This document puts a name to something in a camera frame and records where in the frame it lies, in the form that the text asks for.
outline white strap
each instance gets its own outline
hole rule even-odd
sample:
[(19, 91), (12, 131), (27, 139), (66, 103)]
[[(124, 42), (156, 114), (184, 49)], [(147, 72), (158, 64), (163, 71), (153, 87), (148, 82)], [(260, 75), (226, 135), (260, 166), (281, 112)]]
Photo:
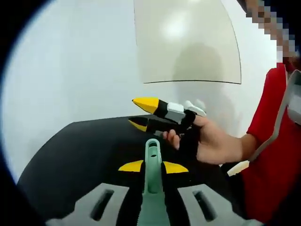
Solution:
[(287, 106), (287, 104), (290, 100), (292, 90), (293, 90), (293, 86), (294, 86), (294, 83), (295, 83), (296, 78), (299, 75), (299, 73), (300, 73), (299, 71), (295, 70), (291, 74), (291, 76), (288, 80), (288, 83), (287, 83), (287, 86), (286, 86), (286, 89), (285, 89), (285, 92), (284, 92), (284, 95), (283, 95), (283, 98), (282, 98), (282, 101), (281, 101), (281, 105), (280, 105), (280, 108), (279, 108), (279, 111), (278, 111), (278, 114), (277, 114), (277, 118), (276, 118), (276, 121), (275, 121), (274, 131), (273, 131), (272, 136), (270, 136), (269, 139), (267, 139), (265, 142), (263, 142), (262, 145), (260, 145), (259, 148), (257, 148), (257, 150), (255, 151), (253, 156), (249, 159), (249, 161), (254, 161), (259, 156), (259, 154), (278, 137), (281, 120), (282, 120), (282, 117), (284, 115), (286, 106)]

